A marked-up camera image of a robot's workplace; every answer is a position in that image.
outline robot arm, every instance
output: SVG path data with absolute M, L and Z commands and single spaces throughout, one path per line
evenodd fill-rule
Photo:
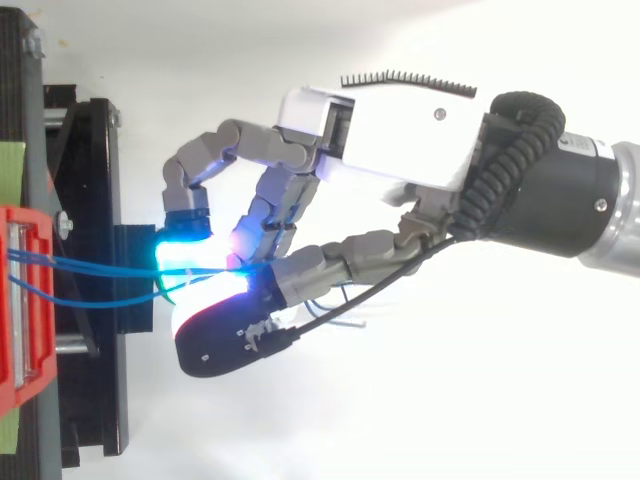
M 343 87 L 293 91 L 276 127 L 227 120 L 165 164 L 165 233 L 194 239 L 211 235 L 203 181 L 237 158 L 269 167 L 231 239 L 230 266 L 260 268 L 243 291 L 183 316 L 176 344 L 186 373 L 219 375 L 280 351 L 340 311 L 288 329 L 272 312 L 347 281 L 374 285 L 371 296 L 455 241 L 484 237 L 640 276 L 640 147 L 617 145 L 614 154 L 560 137 L 562 112 L 532 94 L 519 94 L 519 104 L 499 97 L 485 114 L 474 89 L 429 77 L 387 72 Z M 415 205 L 397 233 L 285 257 L 319 180 L 350 182 L 355 192 L 366 183 L 388 202 Z

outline black ridged strip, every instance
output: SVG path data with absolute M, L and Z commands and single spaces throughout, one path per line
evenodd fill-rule
M 0 8 L 0 141 L 23 142 L 22 36 L 18 10 Z
M 414 85 L 417 87 L 429 88 L 445 93 L 453 93 L 467 98 L 476 96 L 477 88 L 463 85 L 461 83 L 449 82 L 446 80 L 420 75 L 417 73 L 404 72 L 400 70 L 387 70 L 386 72 L 365 73 L 347 75 L 341 78 L 343 88 L 363 87 L 367 85 L 377 85 L 382 83 L 400 83 L 404 85 Z

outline silver metal cylinder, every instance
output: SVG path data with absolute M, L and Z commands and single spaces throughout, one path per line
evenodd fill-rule
M 66 108 L 47 108 L 44 111 L 45 128 L 60 128 L 66 114 Z
M 56 353 L 67 355 L 71 353 L 87 353 L 87 344 L 79 333 L 62 333 L 56 335 Z
M 620 187 L 613 215 L 600 239 L 578 258 L 583 265 L 640 277 L 640 145 L 618 143 Z

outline black coiled cable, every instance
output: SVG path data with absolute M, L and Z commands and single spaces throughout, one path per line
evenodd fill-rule
M 530 92 L 497 96 L 491 113 L 509 118 L 522 133 L 489 159 L 460 198 L 449 233 L 457 241 L 480 238 L 487 220 L 499 212 L 506 195 L 517 188 L 524 173 L 556 145 L 564 132 L 565 116 L 558 105 Z

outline red clamp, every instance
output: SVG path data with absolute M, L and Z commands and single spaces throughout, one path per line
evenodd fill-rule
M 53 303 L 9 281 L 12 275 L 53 295 L 53 270 L 10 261 L 9 248 L 52 255 L 51 218 L 0 207 L 0 416 L 40 393 L 57 373 Z

